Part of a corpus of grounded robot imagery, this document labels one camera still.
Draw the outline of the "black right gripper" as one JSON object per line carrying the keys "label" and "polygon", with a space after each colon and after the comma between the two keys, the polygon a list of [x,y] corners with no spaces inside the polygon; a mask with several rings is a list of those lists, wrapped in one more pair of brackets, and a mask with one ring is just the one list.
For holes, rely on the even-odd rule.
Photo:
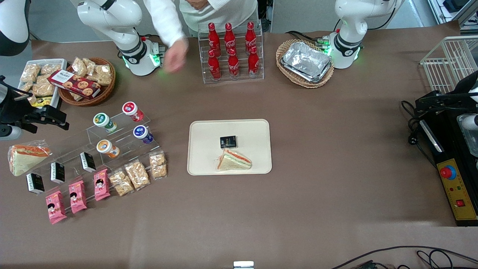
{"label": "black right gripper", "polygon": [[10,86],[5,83],[5,77],[0,77],[0,80],[1,124],[20,128],[24,128],[24,126],[29,124],[42,124],[53,125],[65,131],[69,130],[70,124],[67,122],[67,114],[53,106],[45,105],[43,106],[43,115],[41,115],[30,104],[29,98],[32,99],[34,97],[33,93]]}

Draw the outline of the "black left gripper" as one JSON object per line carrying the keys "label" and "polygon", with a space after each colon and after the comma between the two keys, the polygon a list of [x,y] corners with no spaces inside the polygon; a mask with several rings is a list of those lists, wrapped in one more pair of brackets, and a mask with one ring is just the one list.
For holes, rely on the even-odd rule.
{"label": "black left gripper", "polygon": [[438,90],[433,90],[416,100],[415,114],[439,112],[444,109],[467,111],[469,109],[468,94],[469,92],[450,92],[442,94]]}

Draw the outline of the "person right hand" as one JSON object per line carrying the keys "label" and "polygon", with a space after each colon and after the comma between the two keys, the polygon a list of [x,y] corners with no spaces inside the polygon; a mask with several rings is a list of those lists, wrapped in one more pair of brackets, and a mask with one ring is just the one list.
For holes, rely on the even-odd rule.
{"label": "person right hand", "polygon": [[181,70],[186,63],[188,49],[189,43],[186,38],[175,41],[165,53],[163,70],[166,73],[174,73]]}

